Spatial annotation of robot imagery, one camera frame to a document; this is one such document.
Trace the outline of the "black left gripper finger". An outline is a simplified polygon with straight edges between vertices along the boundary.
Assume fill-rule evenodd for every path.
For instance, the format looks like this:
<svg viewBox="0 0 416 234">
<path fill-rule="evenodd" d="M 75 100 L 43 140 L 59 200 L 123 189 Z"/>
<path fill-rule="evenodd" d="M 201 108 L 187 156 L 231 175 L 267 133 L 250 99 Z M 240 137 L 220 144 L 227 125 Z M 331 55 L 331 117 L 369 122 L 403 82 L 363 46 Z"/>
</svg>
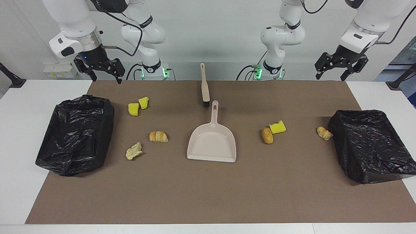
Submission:
<svg viewBox="0 0 416 234">
<path fill-rule="evenodd" d="M 316 68 L 316 79 L 319 80 L 324 72 L 333 69 L 333 55 L 330 55 L 327 52 L 322 53 L 322 55 L 319 57 L 317 62 L 315 62 L 315 68 Z"/>
<path fill-rule="evenodd" d="M 368 62 L 367 56 L 361 56 L 354 65 L 348 62 L 346 70 L 341 75 L 341 80 L 345 81 L 349 75 L 354 74 L 354 73 L 360 73 L 362 69 L 365 67 L 365 65 L 367 64 L 367 62 Z"/>
</svg>

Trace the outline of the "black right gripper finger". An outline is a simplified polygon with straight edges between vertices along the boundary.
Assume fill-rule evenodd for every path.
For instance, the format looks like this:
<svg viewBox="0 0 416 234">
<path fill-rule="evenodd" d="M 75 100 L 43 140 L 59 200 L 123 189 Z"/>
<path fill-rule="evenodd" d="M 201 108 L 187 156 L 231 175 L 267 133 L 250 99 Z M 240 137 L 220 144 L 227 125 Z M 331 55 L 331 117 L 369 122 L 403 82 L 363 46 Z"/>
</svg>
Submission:
<svg viewBox="0 0 416 234">
<path fill-rule="evenodd" d="M 125 74 L 125 68 L 119 58 L 107 60 L 106 73 L 114 76 L 118 84 L 122 83 L 122 77 Z"/>
<path fill-rule="evenodd" d="M 74 58 L 74 63 L 79 71 L 79 73 L 85 73 L 89 75 L 91 80 L 95 82 L 97 80 L 97 76 L 91 67 L 87 67 L 80 56 L 76 56 Z"/>
</svg>

